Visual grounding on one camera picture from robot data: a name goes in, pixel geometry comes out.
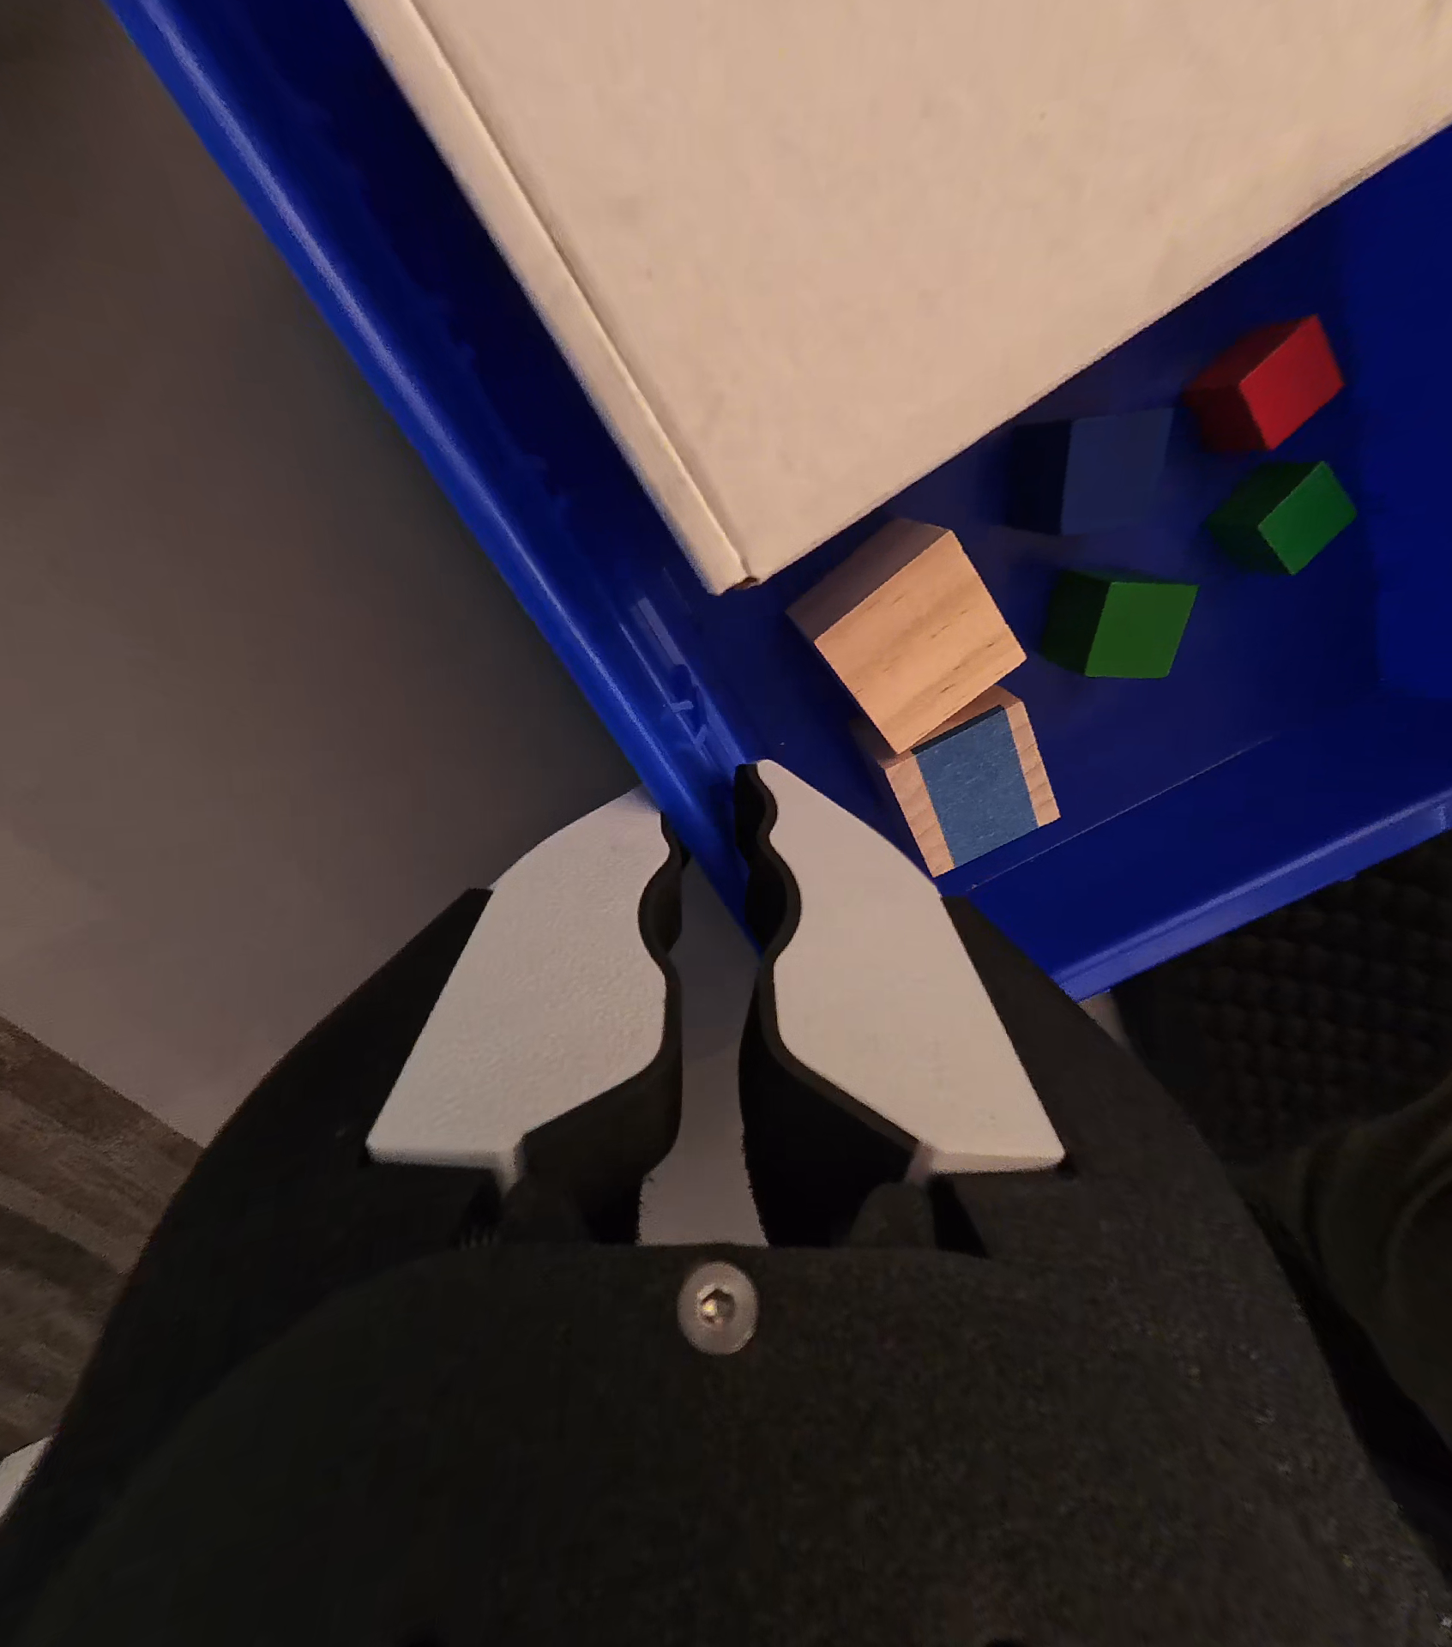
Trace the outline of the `green wooden cube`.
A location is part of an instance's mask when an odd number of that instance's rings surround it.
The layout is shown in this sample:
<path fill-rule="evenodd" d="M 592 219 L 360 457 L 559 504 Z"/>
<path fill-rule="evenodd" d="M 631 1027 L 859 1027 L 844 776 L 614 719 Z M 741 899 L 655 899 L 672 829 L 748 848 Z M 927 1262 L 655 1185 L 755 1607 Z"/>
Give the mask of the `green wooden cube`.
<path fill-rule="evenodd" d="M 1259 465 L 1205 519 L 1242 569 L 1297 577 L 1357 519 L 1330 465 Z"/>
<path fill-rule="evenodd" d="M 1037 655 L 1080 678 L 1165 678 L 1199 591 L 1188 581 L 1064 569 L 1050 597 Z"/>

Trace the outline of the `blue plastic bin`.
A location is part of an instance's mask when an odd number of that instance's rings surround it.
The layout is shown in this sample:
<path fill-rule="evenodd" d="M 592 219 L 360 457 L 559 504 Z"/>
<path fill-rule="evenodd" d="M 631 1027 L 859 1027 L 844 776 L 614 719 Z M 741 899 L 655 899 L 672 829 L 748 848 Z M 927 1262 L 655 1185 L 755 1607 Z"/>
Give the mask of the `blue plastic bin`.
<path fill-rule="evenodd" d="M 1055 569 L 1195 581 L 1161 682 L 1034 661 L 1064 821 L 942 880 L 1073 997 L 1452 829 L 1452 126 L 766 587 L 710 597 L 350 4 L 109 4 L 681 834 L 741 901 L 734 768 L 775 757 L 908 845 L 787 606 L 886 519 L 950 526 L 1024 644 Z M 1205 519 L 1251 470 L 1173 424 L 1153 513 L 1005 526 L 1024 424 L 1173 403 L 1256 327 L 1322 317 L 1347 387 L 1281 446 L 1357 522 L 1298 577 Z"/>

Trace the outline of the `white cardboard mailer box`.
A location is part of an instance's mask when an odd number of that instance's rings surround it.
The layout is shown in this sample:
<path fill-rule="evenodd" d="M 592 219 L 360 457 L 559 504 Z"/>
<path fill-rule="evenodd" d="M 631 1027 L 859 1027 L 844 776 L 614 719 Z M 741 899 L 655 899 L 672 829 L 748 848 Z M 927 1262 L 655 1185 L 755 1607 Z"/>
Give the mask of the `white cardboard mailer box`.
<path fill-rule="evenodd" d="M 359 0 L 710 591 L 1452 123 L 1452 0 Z"/>

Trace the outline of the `red wooden cube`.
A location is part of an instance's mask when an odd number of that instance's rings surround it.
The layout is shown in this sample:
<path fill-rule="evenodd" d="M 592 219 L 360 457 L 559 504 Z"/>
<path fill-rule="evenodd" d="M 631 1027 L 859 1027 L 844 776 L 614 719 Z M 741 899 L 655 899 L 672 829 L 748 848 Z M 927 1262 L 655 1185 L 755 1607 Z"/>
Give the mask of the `red wooden cube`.
<path fill-rule="evenodd" d="M 1183 403 L 1217 457 L 1269 457 L 1347 387 L 1321 314 L 1272 323 L 1232 343 Z"/>

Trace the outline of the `blue-faced wooden cube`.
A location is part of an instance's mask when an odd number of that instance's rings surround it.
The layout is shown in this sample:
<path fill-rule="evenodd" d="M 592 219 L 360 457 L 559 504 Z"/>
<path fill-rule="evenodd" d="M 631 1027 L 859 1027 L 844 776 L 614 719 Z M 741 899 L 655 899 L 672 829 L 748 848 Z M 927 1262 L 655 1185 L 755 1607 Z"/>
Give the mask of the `blue-faced wooden cube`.
<path fill-rule="evenodd" d="M 1005 685 L 908 755 L 877 740 L 872 761 L 935 880 L 1060 821 L 1024 697 Z"/>

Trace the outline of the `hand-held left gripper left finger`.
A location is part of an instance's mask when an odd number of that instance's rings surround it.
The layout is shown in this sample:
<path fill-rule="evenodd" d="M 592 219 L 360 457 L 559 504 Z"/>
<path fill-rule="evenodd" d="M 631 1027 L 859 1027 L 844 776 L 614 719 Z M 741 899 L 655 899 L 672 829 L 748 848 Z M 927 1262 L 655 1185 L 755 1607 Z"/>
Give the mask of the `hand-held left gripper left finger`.
<path fill-rule="evenodd" d="M 642 1194 L 682 1122 L 686 850 L 631 790 L 490 884 L 364 1151 L 549 1194 L 638 1242 Z"/>

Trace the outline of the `black mat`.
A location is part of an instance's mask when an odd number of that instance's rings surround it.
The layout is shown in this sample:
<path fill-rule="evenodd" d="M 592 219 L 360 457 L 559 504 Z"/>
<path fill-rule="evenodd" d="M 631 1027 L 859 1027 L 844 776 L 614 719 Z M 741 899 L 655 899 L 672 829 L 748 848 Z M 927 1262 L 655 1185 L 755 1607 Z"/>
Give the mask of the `black mat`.
<path fill-rule="evenodd" d="M 1110 990 L 1228 1167 L 1396 1113 L 1452 1074 L 1452 833 Z"/>

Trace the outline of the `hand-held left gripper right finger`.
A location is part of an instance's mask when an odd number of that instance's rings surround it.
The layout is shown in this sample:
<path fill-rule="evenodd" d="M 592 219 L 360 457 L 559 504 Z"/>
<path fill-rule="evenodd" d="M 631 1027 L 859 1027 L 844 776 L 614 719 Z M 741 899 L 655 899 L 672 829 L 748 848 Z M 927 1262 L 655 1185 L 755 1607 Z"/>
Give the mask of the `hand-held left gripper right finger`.
<path fill-rule="evenodd" d="M 837 1249 L 872 1194 L 1069 1167 L 937 888 L 776 761 L 734 776 L 758 980 L 741 1157 L 775 1249 Z"/>

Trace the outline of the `plain wooden cube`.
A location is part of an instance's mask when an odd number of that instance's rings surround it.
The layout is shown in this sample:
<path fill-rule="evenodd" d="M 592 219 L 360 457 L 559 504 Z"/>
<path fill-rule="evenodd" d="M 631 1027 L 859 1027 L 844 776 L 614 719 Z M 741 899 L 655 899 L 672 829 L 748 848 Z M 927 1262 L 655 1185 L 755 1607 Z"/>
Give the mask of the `plain wooden cube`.
<path fill-rule="evenodd" d="M 1024 644 L 946 526 L 878 526 L 787 618 L 890 755 L 931 740 L 1024 666 Z"/>

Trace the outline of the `dark blue wooden cube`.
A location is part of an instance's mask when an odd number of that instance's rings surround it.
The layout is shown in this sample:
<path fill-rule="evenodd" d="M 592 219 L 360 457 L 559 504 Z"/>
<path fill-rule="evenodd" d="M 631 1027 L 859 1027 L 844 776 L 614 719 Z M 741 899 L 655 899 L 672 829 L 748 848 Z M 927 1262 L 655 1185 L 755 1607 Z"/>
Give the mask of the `dark blue wooden cube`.
<path fill-rule="evenodd" d="M 1133 526 L 1161 479 L 1173 407 L 1017 424 L 1005 465 L 1005 526 L 1089 538 Z"/>

